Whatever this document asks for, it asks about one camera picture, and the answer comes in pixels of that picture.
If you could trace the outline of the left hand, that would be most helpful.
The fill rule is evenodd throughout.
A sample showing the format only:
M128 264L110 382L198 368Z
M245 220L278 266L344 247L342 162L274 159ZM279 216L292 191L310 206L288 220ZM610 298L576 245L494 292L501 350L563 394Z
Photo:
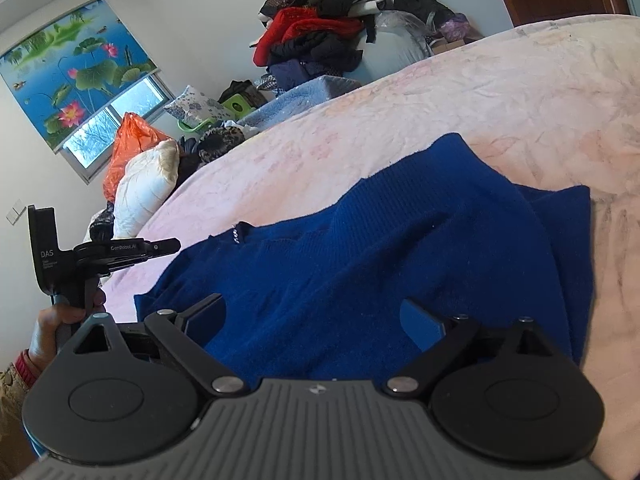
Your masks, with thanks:
M69 304L54 304L39 312L25 358L36 376L39 376L56 357L56 331L61 326L82 322L90 313L104 312L105 301L104 292L98 289L90 310L75 308Z

